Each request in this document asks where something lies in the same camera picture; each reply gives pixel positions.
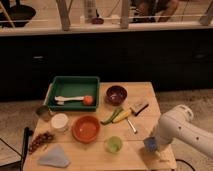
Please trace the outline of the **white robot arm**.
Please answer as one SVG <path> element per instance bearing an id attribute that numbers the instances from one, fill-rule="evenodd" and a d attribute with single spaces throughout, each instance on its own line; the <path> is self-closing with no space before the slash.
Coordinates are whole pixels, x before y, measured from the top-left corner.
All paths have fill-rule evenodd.
<path id="1" fill-rule="evenodd" d="M 193 118 L 192 110 L 185 105 L 162 114 L 154 129 L 157 149 L 165 149 L 176 138 L 213 159 L 213 133 L 191 124 Z"/>

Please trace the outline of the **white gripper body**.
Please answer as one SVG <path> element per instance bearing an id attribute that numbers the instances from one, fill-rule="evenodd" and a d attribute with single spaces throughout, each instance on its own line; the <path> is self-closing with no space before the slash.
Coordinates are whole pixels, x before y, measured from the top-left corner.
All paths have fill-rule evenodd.
<path id="1" fill-rule="evenodd" d="M 168 144 L 158 144 L 155 154 L 160 159 L 168 159 L 169 158 L 169 148 L 170 148 L 170 146 Z"/>

